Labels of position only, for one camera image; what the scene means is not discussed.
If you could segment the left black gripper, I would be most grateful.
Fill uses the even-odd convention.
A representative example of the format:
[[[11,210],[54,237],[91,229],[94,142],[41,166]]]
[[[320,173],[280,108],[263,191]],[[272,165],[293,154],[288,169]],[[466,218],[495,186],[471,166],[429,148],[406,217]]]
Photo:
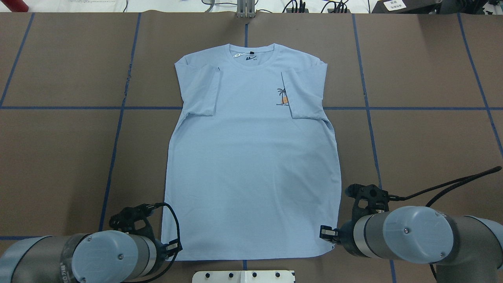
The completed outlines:
[[[154,240],[155,235],[148,218],[155,209],[157,207],[154,204],[141,204],[135,207],[122,208],[119,213],[110,217],[108,226],[115,231]]]

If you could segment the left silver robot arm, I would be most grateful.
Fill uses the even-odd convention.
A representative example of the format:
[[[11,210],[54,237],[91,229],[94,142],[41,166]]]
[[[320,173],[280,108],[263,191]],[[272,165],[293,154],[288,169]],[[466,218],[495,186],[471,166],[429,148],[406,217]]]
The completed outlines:
[[[167,255],[148,220],[161,207],[124,208],[101,232],[20,240],[1,256],[1,282],[122,283],[149,276]]]

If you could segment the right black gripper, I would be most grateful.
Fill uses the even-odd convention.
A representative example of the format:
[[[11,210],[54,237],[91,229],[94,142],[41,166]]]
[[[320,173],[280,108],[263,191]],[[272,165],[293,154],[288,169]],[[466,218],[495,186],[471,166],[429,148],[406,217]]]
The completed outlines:
[[[376,185],[351,184],[345,188],[345,195],[354,199],[351,222],[356,222],[364,216],[389,211],[389,194]]]

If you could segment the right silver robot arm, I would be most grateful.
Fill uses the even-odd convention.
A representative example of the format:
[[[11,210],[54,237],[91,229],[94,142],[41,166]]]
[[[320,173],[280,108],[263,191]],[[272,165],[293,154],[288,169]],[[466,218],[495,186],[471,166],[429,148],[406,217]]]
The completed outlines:
[[[352,184],[352,218],[338,241],[357,257],[402,260],[435,267],[438,283],[497,283],[502,272],[502,225],[480,217],[450,216],[426,206],[389,211],[389,195],[375,185]]]

